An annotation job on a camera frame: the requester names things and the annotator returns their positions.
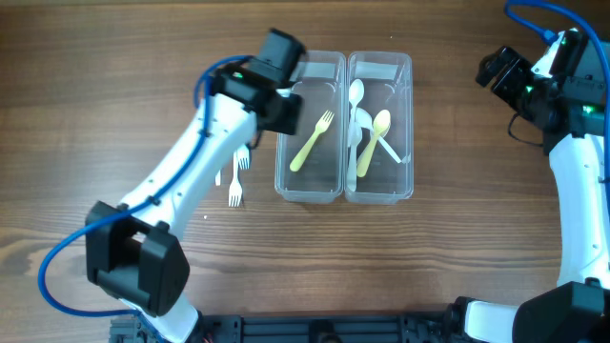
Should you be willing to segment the yellow plastic spoon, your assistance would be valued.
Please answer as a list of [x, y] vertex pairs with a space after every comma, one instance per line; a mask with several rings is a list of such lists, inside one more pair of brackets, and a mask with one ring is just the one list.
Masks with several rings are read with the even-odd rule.
[[391, 114], [388, 110], [380, 111], [372, 121], [371, 138], [361, 154], [360, 161], [356, 165], [356, 175], [364, 177], [369, 169], [377, 141], [390, 129]]

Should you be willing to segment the white plastic spoon thick handle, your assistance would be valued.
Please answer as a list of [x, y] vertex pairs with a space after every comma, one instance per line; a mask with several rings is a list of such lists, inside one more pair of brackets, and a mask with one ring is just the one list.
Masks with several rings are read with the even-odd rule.
[[356, 151], [362, 139], [362, 128], [357, 122], [350, 124], [349, 129], [349, 159], [348, 159], [348, 170], [347, 170], [347, 188], [349, 191], [354, 192], [356, 190]]

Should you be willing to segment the yellow plastic fork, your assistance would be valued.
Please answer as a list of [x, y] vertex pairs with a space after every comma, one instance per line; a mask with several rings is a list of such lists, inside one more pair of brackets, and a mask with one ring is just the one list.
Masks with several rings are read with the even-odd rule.
[[334, 117], [335, 114], [332, 111], [325, 111], [323, 115], [319, 118], [319, 120], [315, 124], [314, 132], [290, 163], [289, 168], [291, 172], [298, 172], [301, 169], [305, 160], [309, 156], [317, 138], [329, 129]]

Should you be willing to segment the white plastic spoon long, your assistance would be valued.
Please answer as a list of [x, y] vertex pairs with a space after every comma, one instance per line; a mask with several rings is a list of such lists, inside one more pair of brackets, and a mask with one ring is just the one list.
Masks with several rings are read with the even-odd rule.
[[[374, 133], [373, 128], [373, 118], [370, 113], [362, 108], [356, 108], [356, 122], [360, 125], [361, 128], [369, 131], [370, 134]], [[381, 146], [385, 149], [385, 151], [398, 163], [400, 164], [402, 160], [398, 157], [397, 153], [394, 149], [385, 141], [384, 138], [378, 140]]]

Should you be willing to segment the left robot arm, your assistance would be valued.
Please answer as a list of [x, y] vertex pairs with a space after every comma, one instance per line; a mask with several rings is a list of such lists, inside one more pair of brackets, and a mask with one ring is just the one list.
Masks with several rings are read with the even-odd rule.
[[175, 145], [119, 206], [96, 203], [86, 219], [87, 277], [125, 303], [157, 342], [205, 340], [202, 315], [184, 294], [190, 265], [180, 239], [216, 174], [260, 131], [295, 131], [300, 70], [230, 63], [205, 71], [196, 113]]

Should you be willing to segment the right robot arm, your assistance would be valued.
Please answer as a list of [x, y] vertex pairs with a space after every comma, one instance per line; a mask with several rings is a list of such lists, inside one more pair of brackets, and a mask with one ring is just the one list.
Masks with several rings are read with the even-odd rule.
[[561, 263], [557, 286], [518, 306], [458, 299], [447, 313], [454, 339], [608, 341], [605, 65], [590, 43], [556, 44], [535, 64], [509, 47], [481, 60], [477, 82], [542, 132], [559, 196]]

